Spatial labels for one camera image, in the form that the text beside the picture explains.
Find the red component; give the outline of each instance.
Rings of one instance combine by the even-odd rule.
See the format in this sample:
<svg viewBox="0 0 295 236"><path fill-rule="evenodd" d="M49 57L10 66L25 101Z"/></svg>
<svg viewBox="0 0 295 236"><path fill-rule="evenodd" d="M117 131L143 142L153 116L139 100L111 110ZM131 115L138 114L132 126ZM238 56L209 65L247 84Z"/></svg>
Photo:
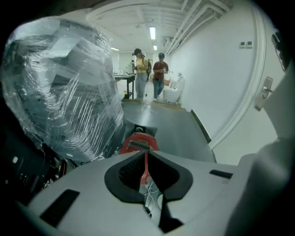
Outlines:
<svg viewBox="0 0 295 236"><path fill-rule="evenodd" d="M159 151L157 141L153 136L145 134L145 133L137 132L132 134L129 138L125 140L123 147L121 148L120 154L131 153L134 151L142 151L142 149L140 148L131 146L130 141L140 142L142 144L150 146L151 150L153 151ZM147 178L150 176L148 172L148 152L145 152L144 162L145 162L145 171L140 181L140 185L145 185Z"/></svg>

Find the light blue pants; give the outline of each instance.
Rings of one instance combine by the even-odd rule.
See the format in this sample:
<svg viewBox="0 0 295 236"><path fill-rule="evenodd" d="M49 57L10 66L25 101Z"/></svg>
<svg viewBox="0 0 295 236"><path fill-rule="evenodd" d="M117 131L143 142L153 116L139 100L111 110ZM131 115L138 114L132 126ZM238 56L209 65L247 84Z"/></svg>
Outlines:
<svg viewBox="0 0 295 236"><path fill-rule="evenodd" d="M135 81L135 90L137 99L143 100L144 90L148 79L147 73L137 73Z"/></svg>
<svg viewBox="0 0 295 236"><path fill-rule="evenodd" d="M159 79L156 81L153 79L153 97L157 98L163 91L164 88L164 79Z"/></svg>

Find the gray floor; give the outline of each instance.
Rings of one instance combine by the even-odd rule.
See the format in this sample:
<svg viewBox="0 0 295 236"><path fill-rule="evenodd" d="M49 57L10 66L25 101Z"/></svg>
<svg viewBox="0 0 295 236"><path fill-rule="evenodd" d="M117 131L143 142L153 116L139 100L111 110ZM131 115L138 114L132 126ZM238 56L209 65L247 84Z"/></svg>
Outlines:
<svg viewBox="0 0 295 236"><path fill-rule="evenodd" d="M157 128L155 138L160 151L188 159L215 162L205 137L191 113L182 109L122 102L125 118Z"/></svg>

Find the fluorescent light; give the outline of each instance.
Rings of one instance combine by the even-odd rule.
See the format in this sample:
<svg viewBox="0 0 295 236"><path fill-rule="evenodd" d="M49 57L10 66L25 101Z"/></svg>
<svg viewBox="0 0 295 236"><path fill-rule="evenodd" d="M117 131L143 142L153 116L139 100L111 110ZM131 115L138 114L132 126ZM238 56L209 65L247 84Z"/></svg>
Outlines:
<svg viewBox="0 0 295 236"><path fill-rule="evenodd" d="M156 39L156 28L149 27L149 32L151 33L151 39Z"/></svg>

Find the wall switch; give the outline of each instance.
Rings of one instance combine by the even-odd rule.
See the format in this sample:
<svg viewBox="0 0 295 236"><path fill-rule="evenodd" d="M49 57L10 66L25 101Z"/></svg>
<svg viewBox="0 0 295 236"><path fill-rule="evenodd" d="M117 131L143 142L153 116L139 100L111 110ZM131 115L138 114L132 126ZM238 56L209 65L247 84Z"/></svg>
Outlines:
<svg viewBox="0 0 295 236"><path fill-rule="evenodd" d="M253 48L252 41L247 42L246 48Z"/></svg>
<svg viewBox="0 0 295 236"><path fill-rule="evenodd" d="M245 48L246 47L246 43L245 42L240 42L240 48Z"/></svg>

